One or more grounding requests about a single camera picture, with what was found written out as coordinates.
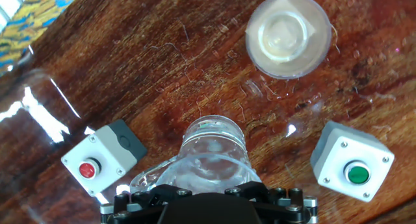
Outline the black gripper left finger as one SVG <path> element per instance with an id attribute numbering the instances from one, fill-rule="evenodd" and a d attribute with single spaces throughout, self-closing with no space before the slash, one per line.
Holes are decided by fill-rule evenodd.
<path id="1" fill-rule="evenodd" d="M 191 190 L 168 184 L 158 185 L 150 191 L 122 192 L 112 203 L 100 206 L 100 223 L 114 223 L 115 218 L 128 218 L 135 212 L 167 205 L 171 201 L 192 196 Z"/>

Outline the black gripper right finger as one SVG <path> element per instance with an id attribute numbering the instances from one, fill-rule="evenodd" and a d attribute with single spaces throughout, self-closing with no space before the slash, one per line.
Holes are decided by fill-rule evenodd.
<path id="1" fill-rule="evenodd" d="M 305 196 L 299 188 L 267 188 L 262 182 L 250 181 L 224 193 L 249 201 L 263 223 L 318 223 L 318 198 Z"/>

